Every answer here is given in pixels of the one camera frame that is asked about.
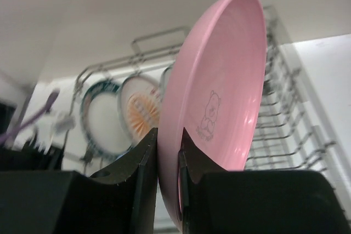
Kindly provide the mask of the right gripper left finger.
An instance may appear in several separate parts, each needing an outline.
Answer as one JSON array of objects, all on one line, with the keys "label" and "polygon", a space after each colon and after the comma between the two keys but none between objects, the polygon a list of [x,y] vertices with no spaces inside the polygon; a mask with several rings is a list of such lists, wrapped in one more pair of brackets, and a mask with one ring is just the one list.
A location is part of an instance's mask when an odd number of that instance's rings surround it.
[{"label": "right gripper left finger", "polygon": [[157,129],[92,176],[1,173],[1,233],[152,233]]}]

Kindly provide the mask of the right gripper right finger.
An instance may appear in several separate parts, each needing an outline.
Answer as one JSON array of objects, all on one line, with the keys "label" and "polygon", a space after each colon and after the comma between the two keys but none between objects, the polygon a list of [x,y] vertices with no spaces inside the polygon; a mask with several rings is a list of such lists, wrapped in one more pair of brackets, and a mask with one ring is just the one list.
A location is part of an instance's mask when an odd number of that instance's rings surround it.
[{"label": "right gripper right finger", "polygon": [[319,172],[229,172],[187,131],[178,163],[183,233],[350,233],[335,190]]}]

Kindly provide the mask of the white plate dark green rim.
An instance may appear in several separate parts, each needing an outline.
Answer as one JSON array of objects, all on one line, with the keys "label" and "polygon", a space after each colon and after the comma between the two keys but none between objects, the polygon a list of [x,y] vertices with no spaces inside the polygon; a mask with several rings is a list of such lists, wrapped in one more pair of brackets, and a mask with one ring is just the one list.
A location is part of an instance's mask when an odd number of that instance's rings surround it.
[{"label": "white plate dark green rim", "polygon": [[120,86],[108,79],[98,81],[87,89],[80,106],[81,127],[88,148],[112,161],[132,148],[119,110]]}]

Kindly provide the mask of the white plate orange sunburst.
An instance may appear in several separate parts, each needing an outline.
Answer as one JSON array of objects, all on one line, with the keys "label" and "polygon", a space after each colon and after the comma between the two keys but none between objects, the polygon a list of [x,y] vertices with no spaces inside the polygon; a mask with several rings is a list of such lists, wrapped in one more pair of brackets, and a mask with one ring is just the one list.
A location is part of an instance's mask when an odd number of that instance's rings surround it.
[{"label": "white plate orange sunburst", "polygon": [[137,145],[152,128],[158,127],[161,99],[158,81],[148,75],[131,75],[123,81],[118,105],[133,145]]}]

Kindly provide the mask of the pink plate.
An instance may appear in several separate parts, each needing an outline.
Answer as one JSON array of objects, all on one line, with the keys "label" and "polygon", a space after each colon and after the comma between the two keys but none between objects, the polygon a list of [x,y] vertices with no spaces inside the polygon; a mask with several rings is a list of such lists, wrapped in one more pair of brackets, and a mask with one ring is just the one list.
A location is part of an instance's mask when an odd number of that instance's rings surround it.
[{"label": "pink plate", "polygon": [[183,131],[226,170],[243,170],[262,99],[267,55],[260,0],[218,0],[195,23],[171,70],[158,123],[158,178],[177,228]]}]

